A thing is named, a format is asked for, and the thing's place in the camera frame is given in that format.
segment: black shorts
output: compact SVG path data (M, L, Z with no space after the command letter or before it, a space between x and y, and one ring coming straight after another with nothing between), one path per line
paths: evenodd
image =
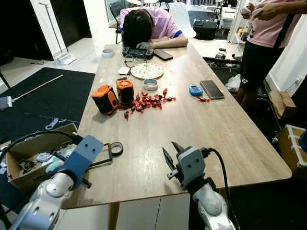
M258 89L283 50L284 48L273 49L246 41L240 68L240 88Z

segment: smartphone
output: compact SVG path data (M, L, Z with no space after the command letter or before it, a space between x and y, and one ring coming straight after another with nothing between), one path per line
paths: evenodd
M225 98L224 94L212 80L202 80L200 84L210 99L214 100Z
M153 53L154 53L155 56L162 59L163 61L168 61L168 60L173 59L172 55L168 54L167 52L165 52L161 49L155 49Z

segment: pink shirt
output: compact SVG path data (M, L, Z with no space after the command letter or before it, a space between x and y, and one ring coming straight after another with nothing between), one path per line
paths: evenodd
M173 21L172 16L160 7L134 7L122 9L120 11L120 27L123 28L126 15L132 10L147 11L153 19L153 33L151 39L162 37L178 37L182 32L178 25Z
M275 2L286 2L295 0L262 0L261 3L275 3ZM252 31L248 36L248 41L259 46L265 46L273 48L281 31L283 24L288 14L279 14L276 17L268 21L262 21L256 18L252 22ZM284 40L282 41L280 48L286 47L290 40L291 34L296 26L301 15L294 16L290 27L286 33Z

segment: eyeglasses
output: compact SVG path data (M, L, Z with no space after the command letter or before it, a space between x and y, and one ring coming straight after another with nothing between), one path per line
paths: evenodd
M144 54L138 54L136 56L136 58L134 58L131 54L127 54L125 56L125 65L129 68L132 68L134 67L135 65L133 66L130 66L131 64L128 65L128 63L132 63L132 62L135 62L135 61L138 61L138 62L142 62L142 61L145 61L146 62L146 67L147 67L147 60L145 59L145 56Z

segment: black hair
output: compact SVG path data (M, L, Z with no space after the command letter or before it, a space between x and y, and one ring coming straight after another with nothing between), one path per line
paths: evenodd
M122 40L124 46L135 47L140 42L148 42L153 32L151 16L143 10L132 10L126 15Z

